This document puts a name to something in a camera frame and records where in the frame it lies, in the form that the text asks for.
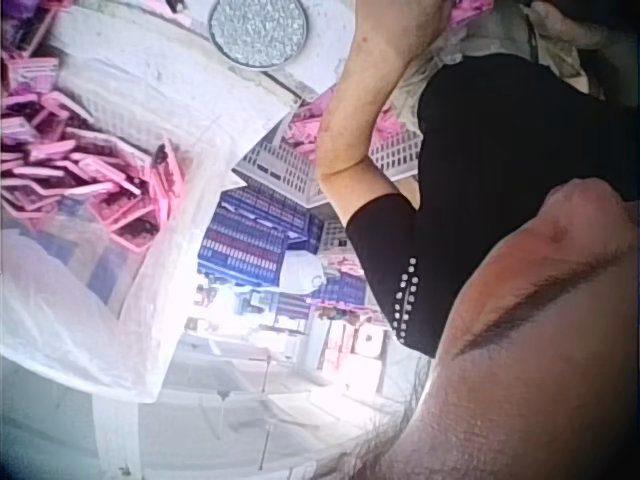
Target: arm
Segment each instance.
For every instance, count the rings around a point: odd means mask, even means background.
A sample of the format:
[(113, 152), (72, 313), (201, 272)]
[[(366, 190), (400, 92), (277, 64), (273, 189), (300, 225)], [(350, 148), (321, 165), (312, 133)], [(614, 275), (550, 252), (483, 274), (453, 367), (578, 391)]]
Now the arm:
[(356, 35), (318, 138), (320, 187), (346, 225), (363, 205), (397, 193), (368, 156), (375, 122), (407, 66), (444, 31), (445, 0), (358, 0)]

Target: stacked crates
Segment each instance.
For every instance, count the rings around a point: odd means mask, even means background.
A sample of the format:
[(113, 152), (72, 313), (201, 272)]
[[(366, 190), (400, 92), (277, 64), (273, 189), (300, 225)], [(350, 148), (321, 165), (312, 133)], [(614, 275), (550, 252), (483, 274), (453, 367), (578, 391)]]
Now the stacked crates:
[(324, 222), (315, 215), (309, 215), (309, 226), (307, 228), (307, 239), (301, 242), (289, 244), (289, 250), (306, 250), (317, 255), (322, 241)]
[(309, 295), (310, 303), (363, 307), (366, 304), (367, 282), (362, 277), (341, 273), (327, 278), (327, 283)]
[(288, 242), (282, 230), (219, 206), (202, 240), (198, 269), (252, 287), (278, 286)]
[(248, 175), (235, 171), (246, 187), (223, 192), (220, 205), (284, 231), (291, 242), (307, 239), (309, 212), (293, 200)]

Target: pink product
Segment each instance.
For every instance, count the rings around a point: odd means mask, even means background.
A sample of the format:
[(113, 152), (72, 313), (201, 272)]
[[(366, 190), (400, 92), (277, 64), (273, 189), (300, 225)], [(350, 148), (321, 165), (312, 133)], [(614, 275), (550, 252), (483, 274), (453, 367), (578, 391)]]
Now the pink product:
[(142, 253), (149, 249), (158, 234), (152, 215), (137, 218), (111, 233), (111, 238), (129, 250)]
[(9, 89), (14, 93), (48, 93), (58, 77), (57, 58), (8, 60)]
[(29, 161), (39, 162), (46, 159), (60, 160), (76, 147), (75, 140), (63, 140), (55, 143), (44, 143), (29, 146)]
[(25, 105), (37, 103), (38, 95), (35, 93), (11, 95), (2, 99), (2, 114), (5, 115), (15, 113), (16, 115), (22, 115), (22, 113), (19, 111), (20, 109), (23, 109)]
[(48, 203), (37, 210), (25, 210), (19, 205), (16, 205), (12, 201), (8, 200), (6, 196), (4, 196), (4, 198), (2, 199), (2, 206), (6, 208), (7, 212), (9, 212), (12, 216), (19, 219), (42, 218), (46, 217), (52, 212), (55, 212), (56, 210), (55, 203)]
[(132, 206), (130, 206), (122, 213), (120, 213), (120, 215), (114, 218), (108, 228), (113, 232), (125, 226), (127, 223), (130, 223), (135, 219), (149, 213), (152, 214), (152, 217), (155, 220), (155, 209), (156, 207), (150, 197), (140, 197), (140, 201), (133, 203)]
[(30, 178), (61, 178), (64, 177), (64, 171), (57, 168), (49, 167), (16, 167), (12, 170), (16, 175)]
[(120, 184), (135, 195), (142, 194), (142, 191), (127, 180), (127, 175), (120, 170), (113, 168), (96, 157), (87, 156), (78, 163), (78, 166), (92, 177), (98, 180), (110, 180)]
[[(286, 141), (294, 150), (310, 160), (315, 159), (316, 142), (322, 117), (333, 94), (334, 88), (331, 88), (311, 104), (300, 108), (285, 133)], [(405, 126), (398, 120), (393, 109), (387, 106), (376, 121), (371, 143), (373, 146), (380, 145), (403, 132), (405, 132)]]
[(167, 221), (169, 221), (171, 200), (169, 199), (167, 191), (164, 189), (162, 180), (160, 179), (160, 174), (155, 169), (151, 171), (149, 186), (151, 198), (153, 198), (155, 203), (158, 222), (160, 223), (160, 226), (163, 226)]
[(40, 138), (38, 132), (23, 117), (3, 118), (1, 124), (3, 144), (32, 143)]
[(158, 147), (153, 158), (153, 166), (159, 174), (162, 186), (169, 195), (173, 207), (173, 204), (177, 204), (184, 194), (184, 180), (176, 154), (168, 139)]
[(57, 9), (38, 8), (28, 22), (22, 22), (19, 27), (22, 31), (17, 35), (17, 44), (13, 45), (15, 52), (12, 53), (19, 58), (29, 58), (42, 42), (56, 13)]
[(0, 162), (10, 162), (24, 159), (24, 153), (20, 152), (0, 152)]
[(115, 192), (95, 195), (89, 200), (88, 204), (89, 209), (98, 217), (98, 220), (106, 227), (109, 227), (124, 212), (141, 201), (142, 197), (135, 196), (129, 190), (120, 189)]
[(13, 170), (16, 167), (21, 167), (23, 165), (24, 165), (23, 160), (9, 160), (8, 162), (2, 162), (0, 163), (0, 172)]
[(96, 193), (109, 192), (117, 188), (114, 183), (101, 182), (88, 185), (76, 185), (69, 177), (61, 177), (56, 179), (47, 179), (36, 182), (27, 178), (2, 178), (0, 179), (2, 187), (31, 187), (38, 194), (50, 197), (53, 195), (83, 196), (93, 195)]
[(452, 27), (459, 27), (478, 15), (491, 10), (494, 0), (458, 0), (451, 11), (449, 24)]
[(60, 196), (45, 197), (27, 186), (12, 189), (5, 188), (3, 194), (7, 194), (9, 200), (28, 211), (40, 209), (50, 203), (56, 203), (61, 198)]
[(55, 115), (46, 108), (31, 122), (31, 126), (40, 134), (41, 141), (47, 143), (58, 142), (62, 138), (66, 124), (66, 119)]
[(75, 162), (72, 162), (70, 160), (54, 160), (52, 162), (47, 162), (47, 165), (51, 165), (52, 167), (60, 167), (66, 170), (67, 172), (71, 173), (72, 175), (76, 175), (77, 177), (80, 177), (80, 179), (82, 179), (85, 182), (90, 183), (93, 181), (93, 177), (91, 177), (91, 175), (89, 175), (83, 169), (78, 167), (78, 165)]
[(43, 8), (69, 8), (73, 5), (73, 0), (42, 0), (40, 6)]
[(42, 96), (40, 102), (59, 117), (69, 118), (75, 115), (89, 123), (93, 123), (93, 117), (89, 112), (60, 92), (54, 91), (47, 93)]
[(116, 139), (111, 135), (67, 127), (64, 129), (64, 138), (76, 141), (77, 155), (118, 157)]

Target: white basket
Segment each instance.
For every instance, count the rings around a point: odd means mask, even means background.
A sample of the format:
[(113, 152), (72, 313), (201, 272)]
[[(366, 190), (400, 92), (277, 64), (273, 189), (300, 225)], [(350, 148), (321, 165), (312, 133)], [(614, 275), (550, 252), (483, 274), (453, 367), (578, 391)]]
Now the white basket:
[[(420, 135), (407, 131), (372, 148), (370, 155), (380, 170), (396, 181), (417, 174), (421, 143)], [(305, 208), (327, 202), (316, 180), (315, 164), (287, 145), (260, 142), (236, 168)]]

